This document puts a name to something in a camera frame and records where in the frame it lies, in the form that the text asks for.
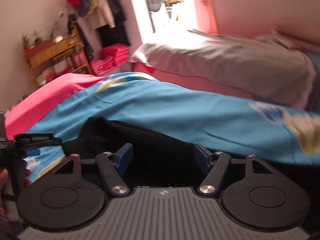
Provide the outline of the person's left hand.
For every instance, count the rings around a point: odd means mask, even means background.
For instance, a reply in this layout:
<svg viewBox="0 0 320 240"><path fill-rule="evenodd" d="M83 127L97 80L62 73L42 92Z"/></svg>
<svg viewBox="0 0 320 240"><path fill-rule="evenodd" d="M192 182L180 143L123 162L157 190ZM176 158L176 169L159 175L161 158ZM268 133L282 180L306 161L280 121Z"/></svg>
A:
<svg viewBox="0 0 320 240"><path fill-rule="evenodd" d="M28 187L29 185L31 185L31 181L29 180L30 175L31 175L31 171L29 169L26 169L25 170L24 187ZM7 169L4 168L0 174L0 190L1 191L2 191L5 183L8 180L8 176L9 176L8 171L7 171Z"/></svg>

